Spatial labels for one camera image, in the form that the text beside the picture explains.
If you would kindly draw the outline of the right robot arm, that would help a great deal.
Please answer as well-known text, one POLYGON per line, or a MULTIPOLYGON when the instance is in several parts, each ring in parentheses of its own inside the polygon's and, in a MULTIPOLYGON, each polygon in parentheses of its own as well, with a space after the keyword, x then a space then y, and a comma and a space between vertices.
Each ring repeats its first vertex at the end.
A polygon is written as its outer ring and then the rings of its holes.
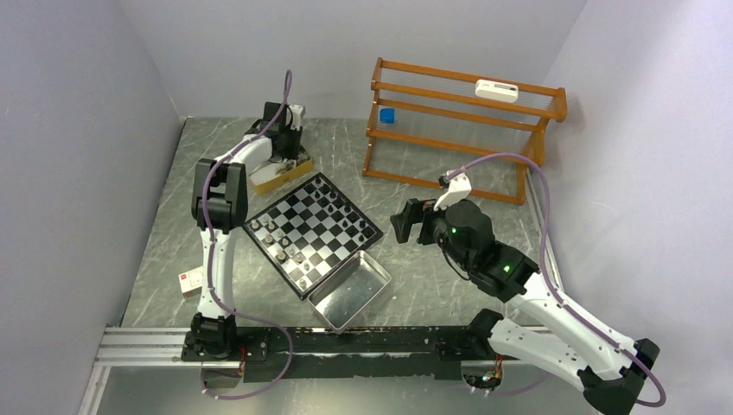
POLYGON ((660 353, 644 338, 634 340, 601 322, 545 280, 522 251, 498 241, 490 217, 463 199, 444 210, 436 201, 410 199, 390 218, 398 243, 421 226, 417 242, 437 245, 480 291, 526 313, 552 338, 522 331, 498 312, 482 310, 470 324, 466 344, 475 357, 493 352, 533 364, 565 380, 602 414, 629 414, 660 353))

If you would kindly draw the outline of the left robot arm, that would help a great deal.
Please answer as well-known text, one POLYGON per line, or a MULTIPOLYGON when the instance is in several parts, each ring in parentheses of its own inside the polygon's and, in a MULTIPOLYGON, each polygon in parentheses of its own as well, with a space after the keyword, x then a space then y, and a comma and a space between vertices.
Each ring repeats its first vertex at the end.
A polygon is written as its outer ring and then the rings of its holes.
POLYGON ((248 214, 248 177, 263 163, 297 160, 304 114, 302 105, 268 102, 234 147, 195 165, 191 212, 200 229, 203 277, 186 345, 200 356, 225 360, 239 351, 233 254, 248 214))

